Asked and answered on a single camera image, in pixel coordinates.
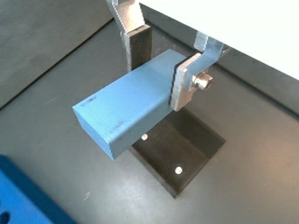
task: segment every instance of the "metal bracket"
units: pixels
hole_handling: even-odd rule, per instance
[[[125,48],[127,71],[142,66],[152,53],[152,28],[136,0],[107,0]]]
[[[203,53],[196,52],[175,70],[171,98],[171,107],[175,111],[192,100],[192,94],[198,89],[206,90],[211,86],[208,68],[228,51],[223,43],[199,31],[194,47]]]

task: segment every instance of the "silver screw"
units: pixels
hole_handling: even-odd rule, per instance
[[[196,76],[192,76],[191,81],[192,85],[204,91],[211,86],[212,77],[206,72],[202,72]]]
[[[143,134],[143,135],[142,135],[142,139],[146,141],[147,138],[148,138],[148,135],[147,135],[147,134]]]
[[[178,166],[178,167],[175,168],[175,173],[176,173],[178,175],[183,173],[183,168],[182,168],[180,166]]]

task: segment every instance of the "black metal stand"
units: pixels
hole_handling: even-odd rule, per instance
[[[172,112],[147,135],[131,151],[176,198],[224,139],[183,109]]]

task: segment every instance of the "hole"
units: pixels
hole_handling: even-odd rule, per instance
[[[0,224],[7,224],[9,220],[11,220],[11,214],[8,212],[1,213]]]

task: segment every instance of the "blue object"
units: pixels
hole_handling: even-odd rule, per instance
[[[81,128],[111,159],[170,114],[175,66],[168,50],[73,106]]]
[[[0,224],[75,224],[9,159],[0,156]]]

